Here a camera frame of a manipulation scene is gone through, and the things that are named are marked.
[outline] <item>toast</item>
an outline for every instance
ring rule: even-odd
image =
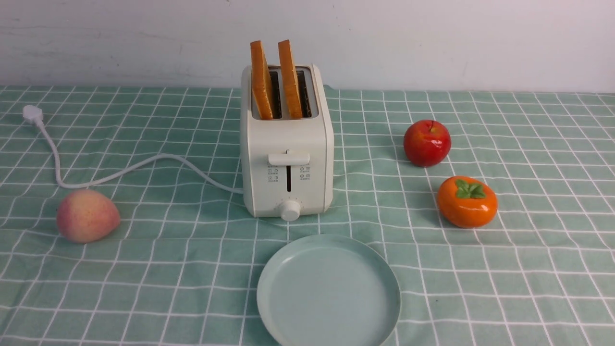
[[[278,42],[277,47],[280,54],[282,84],[284,85],[288,112],[293,119],[303,118],[301,99],[299,98],[299,81],[297,80],[297,70],[295,68],[293,52],[290,48],[290,41]]]
[[[256,101],[256,107],[261,119],[273,119],[273,86],[271,75],[261,41],[250,43],[250,53],[252,55],[252,93]]]

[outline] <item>white toaster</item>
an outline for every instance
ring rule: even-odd
[[[269,65],[277,116],[261,119],[252,92],[252,66],[242,73],[240,155],[244,203],[254,217],[325,212],[333,199],[333,126],[320,71],[296,65],[302,118],[291,118],[280,65]]]

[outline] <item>orange persimmon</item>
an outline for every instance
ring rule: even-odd
[[[481,227],[498,212],[498,197],[483,182],[456,175],[446,179],[437,195],[440,212],[453,225],[461,228]]]

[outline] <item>power cord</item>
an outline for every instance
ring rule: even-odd
[[[228,192],[232,192],[232,193],[238,193],[238,194],[243,194],[244,191],[238,188],[231,188],[231,187],[227,187],[225,185],[222,185],[216,181],[214,181],[213,179],[211,179],[207,174],[203,173],[203,171],[201,171],[200,169],[198,169],[195,165],[193,165],[192,163],[190,163],[188,160],[182,158],[181,156],[178,155],[173,155],[173,154],[159,154],[156,156],[152,156],[148,159],[145,159],[139,163],[136,163],[128,168],[125,168],[117,173],[111,174],[108,177],[102,178],[102,179],[98,179],[98,180],[94,180],[92,182],[89,183],[81,183],[81,184],[67,184],[65,182],[62,181],[62,178],[60,176],[60,155],[58,154],[58,149],[55,147],[54,145],[54,141],[51,139],[51,137],[49,137],[49,134],[47,133],[47,130],[45,130],[45,125],[42,122],[42,109],[36,107],[36,106],[32,106],[32,105],[27,105],[25,107],[23,107],[23,118],[30,124],[34,124],[36,125],[36,127],[39,128],[39,130],[41,130],[43,136],[45,137],[45,139],[47,140],[47,143],[49,143],[49,146],[51,147],[51,151],[54,154],[54,159],[55,159],[55,180],[58,182],[58,185],[63,187],[63,188],[85,188],[85,187],[91,187],[94,185],[98,185],[101,183],[105,183],[108,182],[109,180],[115,179],[121,175],[124,175],[130,171],[134,171],[135,169],[144,166],[150,162],[153,162],[157,159],[175,159],[183,164],[185,164],[186,166],[190,167],[192,170],[194,170],[197,174],[199,174],[201,177],[203,177],[203,179],[205,179],[206,181],[208,181],[209,183],[211,183],[213,186],[221,188],[222,190],[226,190]]]

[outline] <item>red apple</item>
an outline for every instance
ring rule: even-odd
[[[431,167],[442,162],[448,155],[451,135],[443,124],[435,120],[420,120],[406,130],[403,150],[413,164]]]

